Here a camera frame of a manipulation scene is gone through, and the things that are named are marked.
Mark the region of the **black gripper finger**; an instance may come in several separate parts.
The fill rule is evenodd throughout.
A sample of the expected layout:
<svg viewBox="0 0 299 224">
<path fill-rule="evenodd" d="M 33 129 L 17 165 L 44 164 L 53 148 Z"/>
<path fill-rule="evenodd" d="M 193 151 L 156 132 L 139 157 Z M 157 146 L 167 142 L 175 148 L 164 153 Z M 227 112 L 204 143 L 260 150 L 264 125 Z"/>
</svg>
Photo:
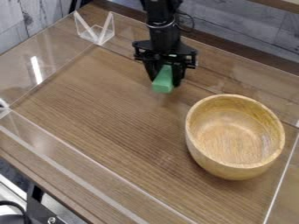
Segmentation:
<svg viewBox="0 0 299 224">
<path fill-rule="evenodd" d="M 183 63 L 172 64 L 172 84 L 177 88 L 181 84 L 181 79 L 185 74 L 185 65 Z"/>
<path fill-rule="evenodd" d="M 147 60 L 144 62 L 144 69 L 148 73 L 149 80 L 153 81 L 156 75 L 159 74 L 163 67 L 163 62 L 160 60 Z"/>
</svg>

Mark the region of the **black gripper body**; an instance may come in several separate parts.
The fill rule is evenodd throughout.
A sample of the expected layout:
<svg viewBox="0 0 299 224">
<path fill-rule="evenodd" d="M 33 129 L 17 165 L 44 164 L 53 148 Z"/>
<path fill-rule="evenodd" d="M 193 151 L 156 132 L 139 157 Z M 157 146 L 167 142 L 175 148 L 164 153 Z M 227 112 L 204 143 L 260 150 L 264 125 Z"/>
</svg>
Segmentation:
<svg viewBox="0 0 299 224">
<path fill-rule="evenodd" d="M 155 50 L 149 40 L 135 41 L 132 47 L 135 48 L 135 59 L 143 62 L 180 63 L 189 69 L 195 69 L 197 66 L 197 50 L 183 42 L 179 42 L 173 49 L 167 51 Z"/>
</svg>

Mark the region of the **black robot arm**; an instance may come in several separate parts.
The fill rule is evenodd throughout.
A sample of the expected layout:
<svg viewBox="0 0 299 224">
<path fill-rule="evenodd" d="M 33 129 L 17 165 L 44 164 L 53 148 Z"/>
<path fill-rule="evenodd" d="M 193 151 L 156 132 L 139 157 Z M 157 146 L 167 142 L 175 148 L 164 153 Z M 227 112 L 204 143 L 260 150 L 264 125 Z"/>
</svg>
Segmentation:
<svg viewBox="0 0 299 224">
<path fill-rule="evenodd" d="M 132 43 L 135 60 L 144 64 L 152 90 L 171 93 L 181 84 L 185 70 L 197 66 L 197 50 L 181 42 L 179 12 L 183 0 L 140 0 L 145 11 L 148 40 Z"/>
</svg>

